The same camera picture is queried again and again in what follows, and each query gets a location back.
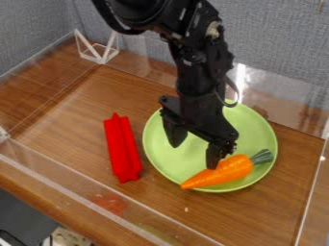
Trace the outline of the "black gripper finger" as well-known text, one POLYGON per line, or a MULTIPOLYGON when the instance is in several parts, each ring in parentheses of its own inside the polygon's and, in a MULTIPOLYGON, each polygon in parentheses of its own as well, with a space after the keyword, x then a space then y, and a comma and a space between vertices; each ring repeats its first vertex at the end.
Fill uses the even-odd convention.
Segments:
POLYGON ((187 137, 187 130, 181 119, 167 110, 160 111, 164 133, 174 148, 178 148, 187 137))
POLYGON ((206 165, 209 169, 215 169, 218 162, 235 152, 237 144, 227 142, 222 146, 217 146, 213 143, 209 144, 206 150, 206 165))

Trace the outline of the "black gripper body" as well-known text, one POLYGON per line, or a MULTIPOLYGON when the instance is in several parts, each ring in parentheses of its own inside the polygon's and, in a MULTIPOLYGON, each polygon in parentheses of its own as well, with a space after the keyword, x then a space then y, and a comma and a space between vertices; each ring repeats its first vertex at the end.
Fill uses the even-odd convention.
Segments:
POLYGON ((160 110, 170 111, 181 119, 189 133, 217 146, 227 142, 237 144, 239 134, 223 116, 223 105, 214 92, 199 96, 163 95, 159 103, 160 110))

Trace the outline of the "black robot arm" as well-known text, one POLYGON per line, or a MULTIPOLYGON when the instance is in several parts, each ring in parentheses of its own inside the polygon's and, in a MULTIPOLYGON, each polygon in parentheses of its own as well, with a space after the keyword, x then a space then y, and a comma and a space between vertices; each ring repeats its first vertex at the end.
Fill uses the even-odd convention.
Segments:
POLYGON ((209 142, 206 166, 235 151, 239 133, 223 116, 234 55, 225 41, 218 10, 209 0, 91 0, 108 26, 136 36, 159 34, 178 69, 177 95, 162 96, 160 116, 169 142, 179 147, 189 134, 209 142))

